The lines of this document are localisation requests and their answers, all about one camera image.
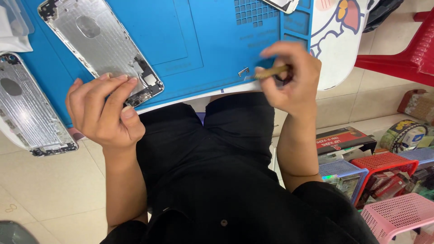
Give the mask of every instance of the blue plastic basket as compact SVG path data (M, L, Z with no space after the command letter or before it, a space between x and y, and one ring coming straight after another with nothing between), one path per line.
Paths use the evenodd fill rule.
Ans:
M336 175L337 177L344 177L348 175L355 175L358 174L360 178L358 179L357 185L355 187L355 190L353 192L353 195L351 196L351 202L354 204L355 199L360 191L360 188L362 187L363 181L365 180L365 177L368 175L369 171L365 168L359 168L355 165L350 164L349 162L345 160L338 160L335 162L331 162L328 164L323 164L319 166L319 173L321 176L329 176L329 175Z
M416 149L413 151L398 153L401 157L418 160L419 165L434 161L434 150L431 148Z

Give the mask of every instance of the white cloth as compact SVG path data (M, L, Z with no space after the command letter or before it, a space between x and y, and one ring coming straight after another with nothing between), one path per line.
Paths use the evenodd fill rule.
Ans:
M0 53L33 51L27 36L14 36L6 8L0 6Z

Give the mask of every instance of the black shorts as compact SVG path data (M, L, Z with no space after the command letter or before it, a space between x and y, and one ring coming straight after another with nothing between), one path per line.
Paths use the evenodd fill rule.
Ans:
M146 133L137 160L148 194L173 169L228 154L268 167L274 109L262 92L219 98L206 106L204 125L190 105L178 103L140 115Z

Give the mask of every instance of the cartoon print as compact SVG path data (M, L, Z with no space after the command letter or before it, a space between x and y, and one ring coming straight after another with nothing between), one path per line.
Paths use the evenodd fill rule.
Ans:
M324 6L324 9L329 9L328 0L317 0L317 7ZM316 58L321 54L320 43L325 40L329 34L334 38L351 30L356 35L362 25L361 18L365 15L360 12L360 6L357 0L340 0L337 8L332 14L327 23L318 31L312 34L310 54Z

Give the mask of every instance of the black plastic bag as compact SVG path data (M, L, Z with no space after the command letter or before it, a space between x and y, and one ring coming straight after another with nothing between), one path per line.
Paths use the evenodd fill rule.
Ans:
M404 0L381 0L377 6L369 12L368 22L366 23L363 33L375 30L403 2Z

